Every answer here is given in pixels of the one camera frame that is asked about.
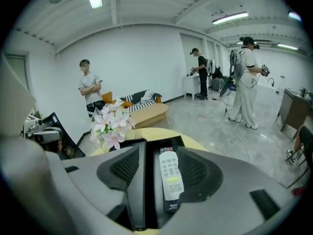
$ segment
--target desk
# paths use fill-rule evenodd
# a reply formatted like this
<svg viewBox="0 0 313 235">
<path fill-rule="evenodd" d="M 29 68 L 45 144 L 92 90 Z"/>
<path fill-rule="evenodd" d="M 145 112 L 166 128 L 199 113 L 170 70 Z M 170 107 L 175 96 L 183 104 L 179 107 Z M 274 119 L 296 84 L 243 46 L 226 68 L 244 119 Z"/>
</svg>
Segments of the desk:
<svg viewBox="0 0 313 235">
<path fill-rule="evenodd" d="M 133 134 L 134 134 L 135 139 L 144 138 L 147 141 L 155 141 L 155 140 L 160 140 L 160 139 L 168 139 L 168 138 L 172 138 L 172 137 L 181 136 L 186 147 L 207 151 L 201 144 L 194 141 L 192 138 L 190 138 L 184 134 L 181 134 L 179 132 L 168 130 L 168 129 L 142 128 L 142 129 L 133 130 Z M 102 148 L 100 147 L 100 148 L 96 149 L 91 154 L 91 156 L 104 154 L 104 153 L 107 153 L 108 151 L 109 151 L 109 149 L 102 150 Z M 160 233 L 160 230 L 159 229 L 147 229 L 147 230 L 142 231 L 142 232 L 134 232 L 134 233 L 139 234 L 139 235 L 157 235 Z"/>
<path fill-rule="evenodd" d="M 303 125 L 307 115 L 310 112 L 310 104 L 304 98 L 302 98 L 297 93 L 292 90 L 285 89 L 284 97 L 280 109 L 278 112 L 278 117 L 281 116 L 283 126 L 280 131 L 283 131 L 286 124 L 298 129 Z"/>
</svg>

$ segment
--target black and white striped pillow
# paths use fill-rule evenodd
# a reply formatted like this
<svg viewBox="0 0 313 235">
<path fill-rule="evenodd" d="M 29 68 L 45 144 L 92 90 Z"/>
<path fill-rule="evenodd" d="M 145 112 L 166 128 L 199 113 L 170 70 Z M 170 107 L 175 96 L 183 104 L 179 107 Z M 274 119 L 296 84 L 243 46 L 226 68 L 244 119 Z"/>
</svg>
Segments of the black and white striped pillow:
<svg viewBox="0 0 313 235">
<path fill-rule="evenodd" d="M 142 108 L 145 108 L 147 106 L 150 106 L 150 105 L 153 105 L 155 104 L 156 102 L 151 99 L 151 100 L 146 100 L 146 101 L 142 101 L 142 102 L 139 102 L 137 104 L 134 104 L 133 106 L 127 108 L 129 110 L 129 112 L 134 112 L 134 111 L 137 111 L 137 110 L 140 110 Z"/>
</svg>

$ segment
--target wooden table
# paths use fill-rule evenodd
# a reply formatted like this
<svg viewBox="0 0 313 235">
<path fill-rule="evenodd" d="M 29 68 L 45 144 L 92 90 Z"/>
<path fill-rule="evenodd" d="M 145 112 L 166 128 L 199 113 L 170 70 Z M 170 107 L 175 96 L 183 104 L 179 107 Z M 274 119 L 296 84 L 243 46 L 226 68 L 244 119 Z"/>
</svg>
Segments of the wooden table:
<svg viewBox="0 0 313 235">
<path fill-rule="evenodd" d="M 186 147 L 207 151 L 201 144 L 194 141 L 192 138 L 176 131 L 162 129 L 162 128 L 142 128 L 142 129 L 136 129 L 132 131 L 134 132 L 133 138 L 135 139 L 144 138 L 147 141 L 155 141 L 155 140 L 160 140 L 160 139 L 168 139 L 172 137 L 181 136 Z M 102 150 L 102 148 L 98 148 L 91 154 L 91 156 L 104 154 L 104 153 L 107 153 L 108 151 L 109 151 L 108 149 Z M 134 232 L 134 233 L 139 234 L 139 235 L 157 235 L 160 233 L 160 229 L 147 229 L 142 232 Z"/>
<path fill-rule="evenodd" d="M 297 130 L 293 136 L 295 139 L 297 132 L 300 126 L 303 125 L 310 109 L 310 104 L 304 100 L 304 98 L 289 89 L 285 89 L 283 101 L 277 115 L 278 117 L 281 116 L 283 122 L 280 131 L 284 130 L 286 124 L 295 128 Z"/>
<path fill-rule="evenodd" d="M 148 127 L 150 124 L 159 122 L 163 119 L 166 120 L 168 124 L 166 117 L 167 111 L 168 106 L 166 104 L 159 103 L 131 112 L 131 118 L 136 123 L 135 129 Z"/>
</svg>

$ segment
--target gray floor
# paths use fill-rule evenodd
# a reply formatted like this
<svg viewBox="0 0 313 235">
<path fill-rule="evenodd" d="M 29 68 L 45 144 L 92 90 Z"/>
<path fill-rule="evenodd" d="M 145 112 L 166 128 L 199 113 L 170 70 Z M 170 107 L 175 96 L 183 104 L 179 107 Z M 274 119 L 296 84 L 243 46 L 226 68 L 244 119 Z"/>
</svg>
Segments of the gray floor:
<svg viewBox="0 0 313 235">
<path fill-rule="evenodd" d="M 243 123 L 230 122 L 228 112 L 225 113 L 226 102 L 219 99 L 217 92 L 209 91 L 209 100 L 192 100 L 191 96 L 168 103 L 168 121 L 172 130 L 183 133 L 201 145 L 208 151 L 224 156 L 250 162 L 262 171 L 273 177 L 285 186 L 291 184 L 306 168 L 306 162 L 300 167 L 285 162 L 286 150 L 293 149 L 292 139 L 295 129 L 287 126 L 283 132 L 280 131 L 281 120 L 277 117 L 282 97 L 275 94 L 275 91 L 258 90 L 255 101 L 256 118 L 259 123 L 257 130 L 246 128 Z M 233 104 L 235 93 L 231 93 L 229 104 Z M 305 124 L 313 130 L 313 122 L 310 117 Z M 158 123 L 153 127 L 167 128 L 164 123 Z M 91 143 L 85 137 L 80 145 L 86 155 L 90 155 L 97 145 Z M 302 186 L 308 179 L 309 172 L 293 187 Z"/>
</svg>

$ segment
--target screen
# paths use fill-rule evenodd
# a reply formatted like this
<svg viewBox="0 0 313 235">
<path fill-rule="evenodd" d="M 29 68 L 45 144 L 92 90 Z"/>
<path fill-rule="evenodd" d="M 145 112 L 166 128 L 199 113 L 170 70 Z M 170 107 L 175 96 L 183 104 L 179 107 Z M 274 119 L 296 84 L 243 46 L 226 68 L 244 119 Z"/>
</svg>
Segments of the screen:
<svg viewBox="0 0 313 235">
<path fill-rule="evenodd" d="M 171 192 L 171 193 L 173 193 L 173 192 L 178 192 L 178 191 L 181 191 L 181 186 L 180 186 L 180 184 L 170 186 L 170 192 Z"/>
</svg>

